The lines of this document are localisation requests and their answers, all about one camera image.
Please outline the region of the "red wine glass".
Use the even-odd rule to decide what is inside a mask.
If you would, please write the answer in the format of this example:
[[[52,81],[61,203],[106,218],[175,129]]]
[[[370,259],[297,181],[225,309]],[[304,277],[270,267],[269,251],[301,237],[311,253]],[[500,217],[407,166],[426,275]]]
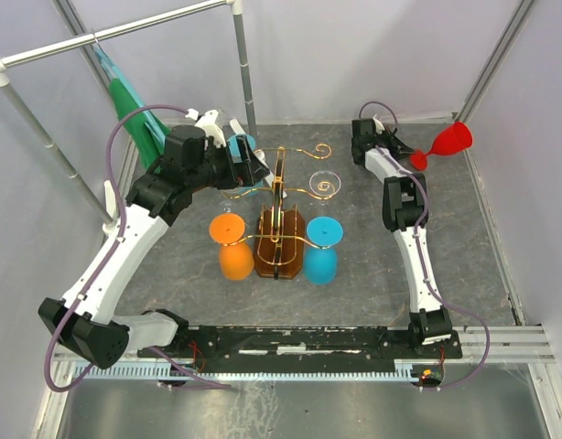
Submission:
[[[470,128],[465,123],[455,122],[436,136],[427,152],[415,150],[409,160],[415,169],[424,171],[427,169],[428,159],[432,155],[455,155],[472,145],[473,136]]]

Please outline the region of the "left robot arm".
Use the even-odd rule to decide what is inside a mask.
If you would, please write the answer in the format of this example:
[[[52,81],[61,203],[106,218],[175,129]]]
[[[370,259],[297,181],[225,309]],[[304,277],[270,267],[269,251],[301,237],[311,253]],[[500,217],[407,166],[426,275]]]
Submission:
[[[108,369],[127,351],[160,347],[170,357],[189,349],[188,323],[167,310],[117,316],[124,289],[150,249],[192,202],[194,193],[252,187],[267,167],[246,134],[216,143],[198,126],[180,125],[166,137],[164,153],[132,185],[117,229],[81,278],[60,300],[47,298],[38,315],[64,348],[99,369]]]

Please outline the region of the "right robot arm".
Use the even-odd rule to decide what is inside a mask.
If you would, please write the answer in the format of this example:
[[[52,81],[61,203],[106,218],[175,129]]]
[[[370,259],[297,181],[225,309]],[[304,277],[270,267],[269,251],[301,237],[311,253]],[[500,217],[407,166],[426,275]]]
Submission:
[[[427,248],[427,182],[401,164],[413,154],[396,130],[377,118],[351,121],[353,162],[374,174],[383,185],[382,218],[401,252],[410,290],[410,324],[406,344],[425,358],[451,338],[452,324],[433,273]]]

